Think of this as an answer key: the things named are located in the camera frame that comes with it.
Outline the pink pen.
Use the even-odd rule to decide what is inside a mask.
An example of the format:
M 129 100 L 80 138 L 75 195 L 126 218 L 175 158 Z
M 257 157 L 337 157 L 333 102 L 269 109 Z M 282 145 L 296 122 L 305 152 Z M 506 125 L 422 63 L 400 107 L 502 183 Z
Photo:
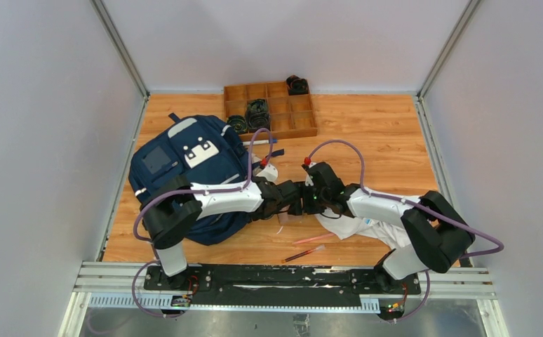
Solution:
M 300 239 L 300 240 L 292 242 L 292 244 L 296 245 L 296 244 L 305 244 L 305 243 L 309 243 L 309 242 L 316 242 L 316 241 L 323 240 L 323 239 L 329 239 L 329 238 L 332 238 L 332 237 L 335 237 L 335 236 L 336 235 L 334 233 L 329 232 L 327 234 L 319 235 L 319 236 L 316 236 L 316 237 Z

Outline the navy blue backpack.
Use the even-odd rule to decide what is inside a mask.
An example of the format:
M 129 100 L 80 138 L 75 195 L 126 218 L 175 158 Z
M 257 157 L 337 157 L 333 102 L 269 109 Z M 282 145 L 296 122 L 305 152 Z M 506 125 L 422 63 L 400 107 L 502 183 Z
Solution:
M 133 155 L 129 183 L 141 206 L 173 179 L 221 185 L 255 178 L 259 161 L 235 130 L 216 116 L 171 116 L 173 125 L 148 141 Z M 209 216 L 195 222 L 185 238 L 203 245 L 219 244 L 251 220 L 244 213 Z

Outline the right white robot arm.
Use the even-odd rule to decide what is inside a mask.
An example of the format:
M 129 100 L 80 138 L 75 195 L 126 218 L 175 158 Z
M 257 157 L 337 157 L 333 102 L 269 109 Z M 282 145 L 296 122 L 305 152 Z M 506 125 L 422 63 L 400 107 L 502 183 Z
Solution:
M 389 252 L 373 268 L 376 287 L 392 293 L 417 272 L 445 273 L 476 236 L 443 195 L 405 197 L 359 184 L 345 185 L 329 164 L 307 161 L 304 210 L 340 239 L 355 234 L 378 239 Z

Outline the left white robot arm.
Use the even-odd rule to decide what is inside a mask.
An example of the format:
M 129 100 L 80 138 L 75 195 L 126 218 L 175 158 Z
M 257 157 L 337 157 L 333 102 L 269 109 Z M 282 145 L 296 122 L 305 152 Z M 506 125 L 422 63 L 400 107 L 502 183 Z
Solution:
M 302 185 L 291 180 L 275 184 L 255 177 L 244 183 L 204 185 L 180 176 L 141 206 L 133 231 L 137 234 L 141 225 L 146 229 L 162 281 L 170 289 L 180 290 L 189 281 L 182 241 L 195 222 L 226 213 L 263 220 L 299 204 L 301 198 Z

